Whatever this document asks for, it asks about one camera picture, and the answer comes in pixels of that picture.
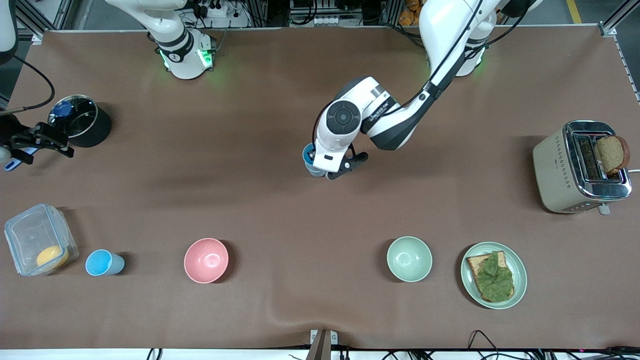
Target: floor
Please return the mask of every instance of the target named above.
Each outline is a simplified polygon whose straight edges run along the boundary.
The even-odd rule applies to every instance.
[[[522,24],[573,24],[596,23],[606,19],[622,0],[545,0],[537,9],[528,13]],[[104,0],[82,0],[72,21],[75,29],[130,30],[142,29],[142,25],[123,11]],[[629,15],[617,28],[618,42],[631,75],[640,81],[640,10]],[[20,45],[24,55],[29,44]],[[0,67],[0,95],[9,98],[20,64],[13,61]]]

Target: lettuce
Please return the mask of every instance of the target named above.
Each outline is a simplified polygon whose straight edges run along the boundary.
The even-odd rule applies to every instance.
[[[482,263],[477,276],[478,290],[490,302],[502,302],[509,298],[513,288],[513,274],[509,268],[498,266],[498,253],[492,252]]]

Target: brown tablecloth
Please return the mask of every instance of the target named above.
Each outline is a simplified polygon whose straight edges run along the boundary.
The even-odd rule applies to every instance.
[[[614,40],[595,27],[516,29],[451,84],[402,149],[378,151],[361,135],[369,161],[336,181],[312,178],[301,160],[313,121],[358,76],[401,102],[412,96],[429,70],[407,39],[390,29],[230,32],[215,71],[191,81],[165,72],[154,47],[143,33],[48,33],[31,48],[57,99],[93,97],[115,126],[73,159],[42,151],[0,174],[2,223],[46,202],[81,252],[54,275],[21,277],[0,247],[0,347],[279,347],[308,343],[319,327],[368,348],[460,348],[474,329],[505,348],[637,345],[638,196],[609,217],[553,215],[532,167],[532,148],[574,119],[609,123],[640,154],[640,107]],[[12,106],[47,92],[23,70]],[[403,235],[433,252],[421,282],[386,268]],[[216,284],[195,284],[182,267],[204,237],[231,254]],[[525,297],[505,311],[475,304],[459,280],[462,254],[487,240],[527,268]],[[125,254],[124,274],[85,273],[100,248]]]

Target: green plate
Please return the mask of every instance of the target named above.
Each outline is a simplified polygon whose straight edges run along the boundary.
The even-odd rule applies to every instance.
[[[480,296],[480,291],[478,290],[476,283],[474,282],[474,276],[471,272],[471,268],[469,268],[469,264],[467,263],[467,258],[472,256],[489,254],[492,251],[504,251],[504,257],[507,261],[507,267],[513,273],[513,287],[514,293],[513,296],[507,300],[502,302],[488,302]],[[524,264],[522,260],[516,255],[513,250],[504,246],[500,243],[494,243],[492,241],[486,241],[484,243],[477,243],[471,247],[465,254],[462,259],[462,265],[460,266],[460,275],[462,276],[462,283],[467,289],[469,295],[474,298],[478,304],[482,306],[486,306],[490,309],[509,309],[511,306],[519,303],[524,296],[525,291],[527,291],[527,270],[524,268]]]

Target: pink bowl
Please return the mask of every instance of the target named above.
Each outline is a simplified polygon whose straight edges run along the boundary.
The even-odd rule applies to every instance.
[[[200,239],[194,242],[184,255],[184,271],[198,284],[218,280],[228,265],[227,248],[216,239]]]

